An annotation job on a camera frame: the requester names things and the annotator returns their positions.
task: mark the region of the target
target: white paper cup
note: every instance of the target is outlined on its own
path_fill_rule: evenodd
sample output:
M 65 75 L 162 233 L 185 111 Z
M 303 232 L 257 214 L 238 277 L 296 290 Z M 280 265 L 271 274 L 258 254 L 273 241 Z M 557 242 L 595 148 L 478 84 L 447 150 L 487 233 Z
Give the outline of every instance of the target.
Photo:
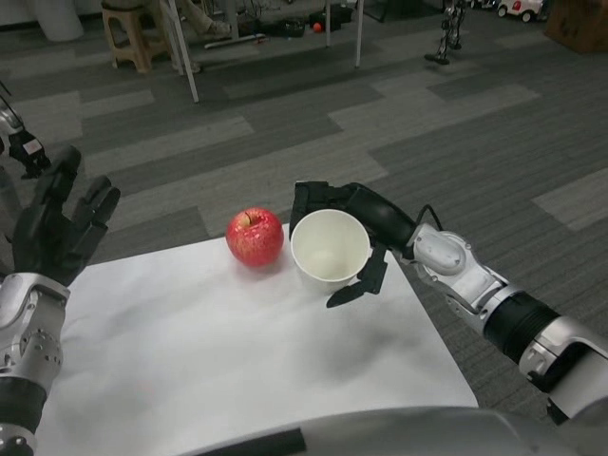
M 292 256 L 305 286 L 332 294 L 363 269 L 370 257 L 370 238 L 355 217 L 324 209 L 310 213 L 295 226 Z

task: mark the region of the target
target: toy car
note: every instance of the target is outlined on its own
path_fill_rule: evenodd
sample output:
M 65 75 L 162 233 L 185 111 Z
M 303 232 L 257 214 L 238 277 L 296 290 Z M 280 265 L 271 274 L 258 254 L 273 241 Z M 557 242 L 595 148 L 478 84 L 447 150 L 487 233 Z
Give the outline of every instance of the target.
M 507 14 L 520 16 L 524 22 L 546 19 L 544 2 L 545 0 L 502 0 L 498 6 L 498 15 L 501 17 L 505 17 Z

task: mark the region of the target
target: red apple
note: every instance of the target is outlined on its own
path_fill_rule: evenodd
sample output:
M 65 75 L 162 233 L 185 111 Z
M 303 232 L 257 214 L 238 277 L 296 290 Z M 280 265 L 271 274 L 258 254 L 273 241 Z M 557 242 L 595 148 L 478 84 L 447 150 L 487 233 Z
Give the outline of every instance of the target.
M 270 264 L 283 248 L 283 227 L 267 209 L 252 207 L 238 213 L 226 228 L 226 242 L 232 254 L 251 267 Z

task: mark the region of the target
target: gray carpet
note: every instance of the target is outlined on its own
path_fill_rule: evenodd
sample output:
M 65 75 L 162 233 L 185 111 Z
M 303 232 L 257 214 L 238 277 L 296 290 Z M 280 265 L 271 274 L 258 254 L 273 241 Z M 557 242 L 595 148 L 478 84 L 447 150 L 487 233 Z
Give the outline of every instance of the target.
M 432 203 L 490 267 L 608 334 L 608 55 L 472 11 L 464 48 L 437 67 L 422 55 L 439 25 L 366 19 L 357 71 L 354 24 L 331 49 L 311 34 L 194 48 L 200 105 L 167 61 L 112 68 L 100 22 L 72 44 L 0 34 L 0 78 L 51 156 L 85 154 L 79 187 L 107 174 L 123 190 L 96 261 L 221 236 L 252 204 L 286 219 L 297 180 L 361 181 L 411 213 Z M 31 182 L 18 190 L 27 200 Z M 406 274 L 480 404 L 546 421 L 516 367 Z

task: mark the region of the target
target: wooden stool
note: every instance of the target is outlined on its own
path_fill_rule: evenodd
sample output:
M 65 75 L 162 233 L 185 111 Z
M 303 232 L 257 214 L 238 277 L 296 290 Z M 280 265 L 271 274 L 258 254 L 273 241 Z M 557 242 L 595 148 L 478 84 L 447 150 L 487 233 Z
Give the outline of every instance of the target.
M 142 16 L 151 15 L 154 25 L 160 33 L 157 39 L 150 39 L 143 34 Z M 152 69 L 152 58 L 164 52 L 171 52 L 167 45 L 162 18 L 156 17 L 145 7 L 134 9 L 116 9 L 102 3 L 102 16 L 104 18 L 105 38 L 114 56 L 112 66 L 118 67 L 118 63 L 123 60 L 130 60 L 135 64 L 135 68 L 140 73 L 147 73 Z M 127 40 L 117 42 L 110 26 L 110 21 L 116 20 L 126 31 Z

